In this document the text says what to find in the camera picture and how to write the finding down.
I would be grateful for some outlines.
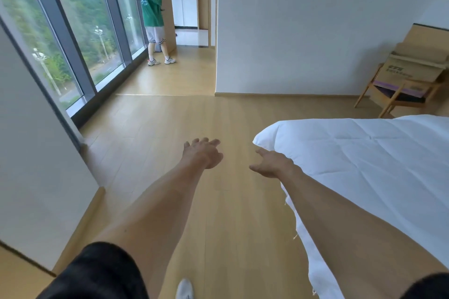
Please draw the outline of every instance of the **window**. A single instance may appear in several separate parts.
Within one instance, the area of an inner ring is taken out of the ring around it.
[[[38,0],[0,0],[28,46],[25,54],[37,61],[36,71],[65,109],[76,102],[81,90],[53,35]]]
[[[123,63],[105,0],[60,0],[95,84]]]
[[[142,27],[136,0],[118,0],[131,54],[143,47]]]

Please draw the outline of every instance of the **white duvet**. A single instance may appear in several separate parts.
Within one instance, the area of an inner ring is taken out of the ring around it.
[[[449,118],[280,121],[253,142],[293,159],[306,174],[398,228],[449,268]],[[313,288],[321,299],[343,298],[286,194]]]

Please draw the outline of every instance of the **green t-shirt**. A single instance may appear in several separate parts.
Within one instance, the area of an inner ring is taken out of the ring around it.
[[[141,0],[143,25],[164,26],[162,19],[162,0]]]

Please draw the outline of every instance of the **hand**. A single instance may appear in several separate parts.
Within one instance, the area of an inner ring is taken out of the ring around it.
[[[279,178],[280,172],[294,165],[293,160],[288,159],[284,154],[268,151],[263,148],[259,148],[255,152],[262,156],[263,160],[261,164],[251,165],[250,169],[258,172],[262,176]]]
[[[184,143],[184,151],[182,152],[181,162],[190,163],[204,163],[206,169],[215,167],[223,159],[223,154],[217,150],[217,145],[220,140],[212,140],[209,142],[207,137],[201,141],[195,138],[192,145]]]

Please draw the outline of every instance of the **person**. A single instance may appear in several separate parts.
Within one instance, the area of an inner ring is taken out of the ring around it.
[[[161,46],[162,53],[165,56],[165,63],[172,64],[176,60],[171,58],[168,54],[167,46],[165,44],[165,30],[164,20],[162,18],[162,0],[140,0],[142,6],[143,24],[145,26],[146,35],[148,37],[148,65],[158,65],[154,59],[154,46],[156,44]]]
[[[199,179],[223,159],[219,144],[208,138],[184,143],[179,163],[87,245],[38,299],[156,299]],[[284,184],[346,299],[449,298],[447,269],[421,246],[398,239],[397,229],[307,176],[283,154],[262,148],[257,153],[262,162],[250,170]],[[194,299],[187,279],[176,299]]]

